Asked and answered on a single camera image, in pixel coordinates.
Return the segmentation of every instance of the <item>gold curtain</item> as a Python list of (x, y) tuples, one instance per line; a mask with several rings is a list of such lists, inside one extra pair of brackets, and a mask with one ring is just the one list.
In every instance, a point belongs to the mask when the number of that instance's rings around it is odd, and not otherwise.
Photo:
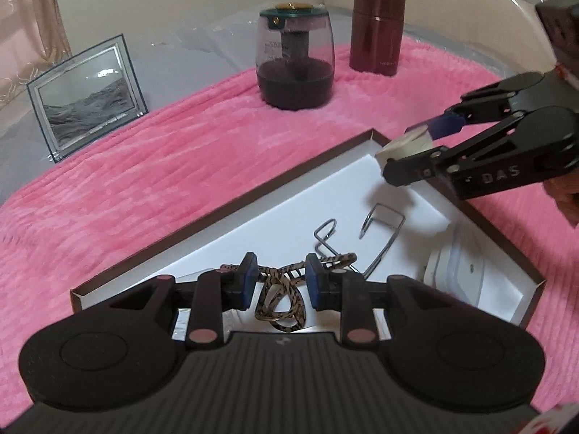
[(0, 109), (70, 55), (57, 0), (0, 0)]

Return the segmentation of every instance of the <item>human hand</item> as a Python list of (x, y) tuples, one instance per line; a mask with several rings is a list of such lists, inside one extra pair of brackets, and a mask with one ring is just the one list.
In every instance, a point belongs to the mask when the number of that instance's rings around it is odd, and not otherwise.
[(566, 176), (543, 183), (545, 191), (555, 199), (557, 207), (572, 227), (579, 223), (579, 169)]

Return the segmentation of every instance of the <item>dark liquid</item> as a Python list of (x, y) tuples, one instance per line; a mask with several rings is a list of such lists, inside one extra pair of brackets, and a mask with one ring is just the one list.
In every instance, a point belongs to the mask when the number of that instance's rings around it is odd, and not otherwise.
[(266, 103), (280, 109), (310, 109), (332, 96), (334, 68), (318, 59), (277, 59), (257, 70), (259, 89)]

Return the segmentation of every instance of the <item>red thermos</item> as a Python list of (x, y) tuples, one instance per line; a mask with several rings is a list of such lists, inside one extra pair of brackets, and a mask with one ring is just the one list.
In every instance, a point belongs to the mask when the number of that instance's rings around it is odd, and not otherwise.
[(393, 76), (404, 29), (406, 0), (354, 0), (350, 67)]

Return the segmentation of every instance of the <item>pink fleece fabric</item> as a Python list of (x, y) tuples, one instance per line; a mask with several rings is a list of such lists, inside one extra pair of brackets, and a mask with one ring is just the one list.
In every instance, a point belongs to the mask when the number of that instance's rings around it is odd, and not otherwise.
[[(396, 137), (494, 81), (473, 62), (409, 39), (395, 78), (352, 71), (340, 48), (334, 97), (320, 109), (269, 107), (254, 71), (244, 72), (109, 134), (23, 187), (0, 208), (0, 425), (30, 404), (18, 352), (71, 314), (69, 289), (352, 136), (373, 127)], [(579, 400), (579, 235), (540, 185), (474, 205), (548, 280), (529, 326), (547, 354), (536, 406)]]

